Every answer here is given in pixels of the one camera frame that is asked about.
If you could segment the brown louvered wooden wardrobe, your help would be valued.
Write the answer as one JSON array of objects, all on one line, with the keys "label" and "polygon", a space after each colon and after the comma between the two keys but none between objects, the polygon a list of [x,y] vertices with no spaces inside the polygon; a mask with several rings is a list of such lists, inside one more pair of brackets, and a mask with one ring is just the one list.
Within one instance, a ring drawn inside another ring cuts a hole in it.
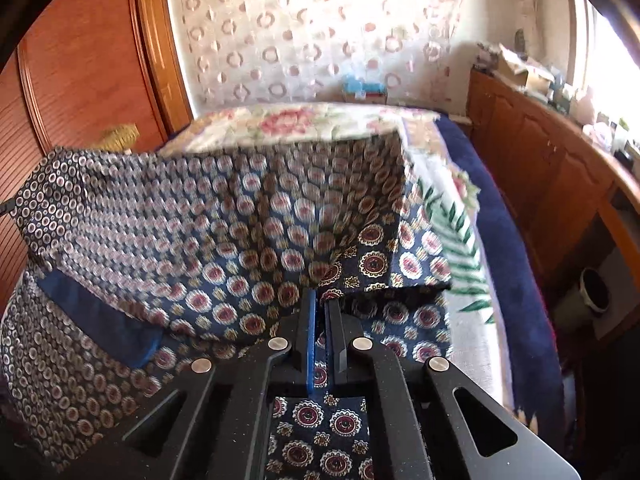
[{"label": "brown louvered wooden wardrobe", "polygon": [[1,49],[1,199],[57,146],[88,148],[121,125],[153,151],[193,115],[168,0],[1,0],[30,18]]}]

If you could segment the long wooden side cabinet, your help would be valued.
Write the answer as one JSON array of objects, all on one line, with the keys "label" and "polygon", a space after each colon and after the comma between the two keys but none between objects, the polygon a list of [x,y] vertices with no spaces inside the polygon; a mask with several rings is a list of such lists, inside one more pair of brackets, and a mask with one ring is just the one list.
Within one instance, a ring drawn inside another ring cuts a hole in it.
[{"label": "long wooden side cabinet", "polygon": [[639,321],[639,183],[569,119],[498,77],[471,70],[466,114],[471,140],[494,177],[525,242],[549,307],[577,274],[623,263],[611,274],[611,303],[594,321],[598,339]]}]

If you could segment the floral bed quilt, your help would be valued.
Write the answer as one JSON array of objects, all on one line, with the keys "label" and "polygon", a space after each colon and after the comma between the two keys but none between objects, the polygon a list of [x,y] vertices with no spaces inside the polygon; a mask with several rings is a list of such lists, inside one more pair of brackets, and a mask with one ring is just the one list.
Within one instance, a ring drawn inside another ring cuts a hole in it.
[{"label": "floral bed quilt", "polygon": [[208,113],[191,122],[160,154],[211,152],[218,148],[337,141],[393,131],[408,148],[447,156],[431,110],[349,103],[258,104]]}]

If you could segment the sheer circle-patterned curtain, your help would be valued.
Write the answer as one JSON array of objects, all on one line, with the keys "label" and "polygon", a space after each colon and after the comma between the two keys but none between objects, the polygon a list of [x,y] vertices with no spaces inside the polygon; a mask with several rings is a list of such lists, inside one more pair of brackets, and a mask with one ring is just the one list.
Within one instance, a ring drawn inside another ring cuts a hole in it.
[{"label": "sheer circle-patterned curtain", "polygon": [[372,84],[403,106],[448,98],[462,0],[169,0],[198,114],[336,101]]}]

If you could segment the open cardboard box on cabinet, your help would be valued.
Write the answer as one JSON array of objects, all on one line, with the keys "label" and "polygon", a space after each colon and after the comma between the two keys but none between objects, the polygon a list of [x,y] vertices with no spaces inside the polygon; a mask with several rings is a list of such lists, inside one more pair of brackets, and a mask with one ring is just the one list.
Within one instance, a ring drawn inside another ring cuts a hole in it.
[{"label": "open cardboard box on cabinet", "polygon": [[536,61],[523,61],[516,52],[498,45],[497,73],[525,90],[547,94],[554,83],[554,76]]}]

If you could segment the navy patterned silk shirt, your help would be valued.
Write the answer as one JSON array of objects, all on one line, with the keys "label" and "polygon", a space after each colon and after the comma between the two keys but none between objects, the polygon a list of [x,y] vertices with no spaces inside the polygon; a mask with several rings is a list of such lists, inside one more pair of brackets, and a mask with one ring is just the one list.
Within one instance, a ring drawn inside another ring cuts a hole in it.
[{"label": "navy patterned silk shirt", "polygon": [[57,150],[14,197],[29,260],[1,379],[70,466],[199,358],[242,358],[314,290],[423,363],[451,346],[449,264],[397,132],[164,156]]}]

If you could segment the window with wooden frame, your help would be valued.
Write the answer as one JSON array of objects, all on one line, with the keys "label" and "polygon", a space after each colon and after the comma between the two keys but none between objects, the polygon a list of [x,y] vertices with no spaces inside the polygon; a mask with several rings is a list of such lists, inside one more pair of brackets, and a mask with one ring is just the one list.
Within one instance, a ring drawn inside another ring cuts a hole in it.
[{"label": "window with wooden frame", "polygon": [[599,148],[639,159],[639,66],[589,0],[573,0],[576,92],[570,111]]}]

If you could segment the blue tissue box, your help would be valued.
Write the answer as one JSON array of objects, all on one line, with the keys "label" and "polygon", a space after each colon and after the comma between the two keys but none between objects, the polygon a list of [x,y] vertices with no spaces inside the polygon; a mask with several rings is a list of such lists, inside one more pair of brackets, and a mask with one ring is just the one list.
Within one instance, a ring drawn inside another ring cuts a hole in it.
[{"label": "blue tissue box", "polygon": [[387,89],[385,84],[349,76],[343,80],[342,97],[345,103],[385,105]]}]

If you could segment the mustard patterned folded cloth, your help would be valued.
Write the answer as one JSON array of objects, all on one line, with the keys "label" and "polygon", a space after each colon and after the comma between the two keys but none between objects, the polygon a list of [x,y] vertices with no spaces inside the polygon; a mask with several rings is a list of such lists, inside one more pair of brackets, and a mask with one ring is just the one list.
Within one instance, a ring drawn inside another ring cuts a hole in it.
[{"label": "mustard patterned folded cloth", "polygon": [[134,148],[140,132],[135,124],[121,124],[105,129],[92,148],[107,152],[126,152]]}]

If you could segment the palm leaf printed blanket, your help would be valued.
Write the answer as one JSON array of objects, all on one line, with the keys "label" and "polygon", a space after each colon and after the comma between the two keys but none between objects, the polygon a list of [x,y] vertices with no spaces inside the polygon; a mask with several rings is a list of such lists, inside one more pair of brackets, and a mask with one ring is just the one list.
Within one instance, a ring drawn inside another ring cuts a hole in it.
[{"label": "palm leaf printed blanket", "polygon": [[444,292],[451,335],[447,358],[510,410],[514,401],[506,329],[477,227],[480,188],[444,155],[416,148],[409,154],[451,274],[451,288]]}]

